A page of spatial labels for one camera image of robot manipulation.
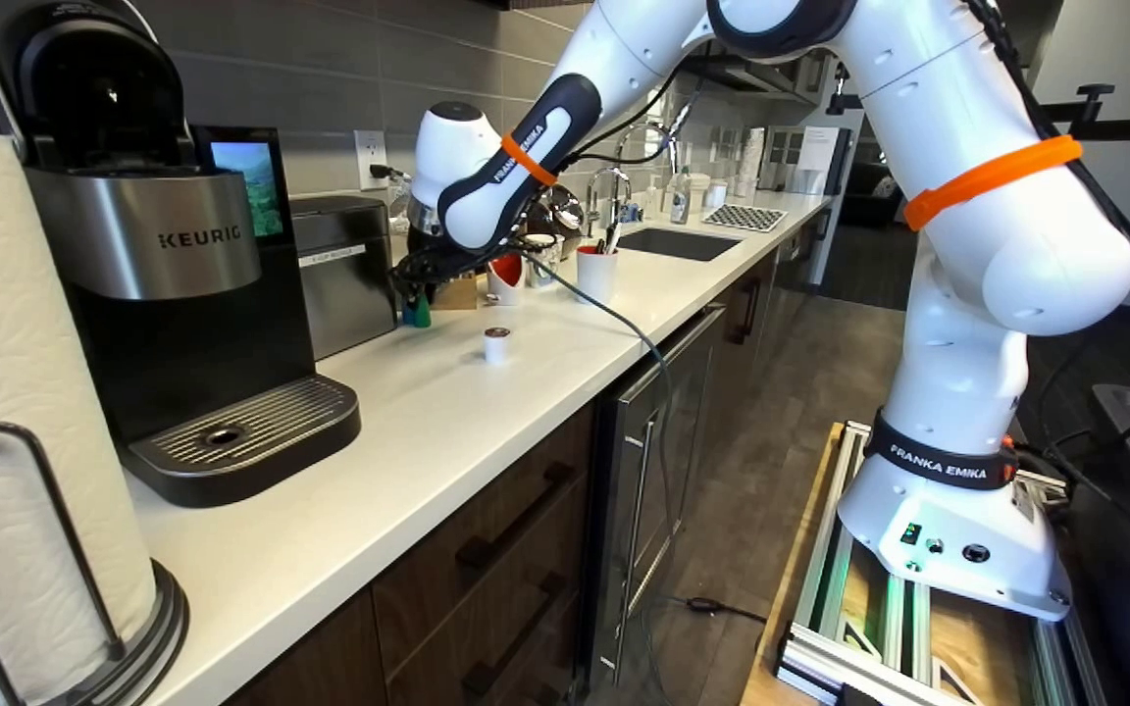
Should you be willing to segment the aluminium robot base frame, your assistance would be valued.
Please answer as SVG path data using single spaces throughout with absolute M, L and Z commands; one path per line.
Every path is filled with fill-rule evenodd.
M 886 573 L 834 517 L 868 448 L 833 426 L 762 677 L 817 706 L 1107 706 L 1076 614 L 1030 620 Z

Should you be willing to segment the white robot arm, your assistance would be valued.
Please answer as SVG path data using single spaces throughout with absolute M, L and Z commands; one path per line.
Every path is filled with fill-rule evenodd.
M 988 0 L 596 0 L 515 129 L 472 105 L 423 114 L 419 219 L 392 295 L 423 303 L 508 252 L 521 203 L 702 45 L 745 59 L 833 53 L 918 235 L 901 360 L 838 504 L 842 529 L 901 580 L 1059 620 L 1071 584 L 1003 437 L 1026 347 L 1130 295 L 1130 235 L 1081 146 L 1030 103 Z

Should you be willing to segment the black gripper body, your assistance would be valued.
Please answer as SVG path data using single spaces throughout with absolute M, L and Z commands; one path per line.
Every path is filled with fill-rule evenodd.
M 452 240 L 412 233 L 408 254 L 387 273 L 387 284 L 400 300 L 430 300 L 442 284 L 486 273 L 497 258 L 497 249 L 468 252 Z

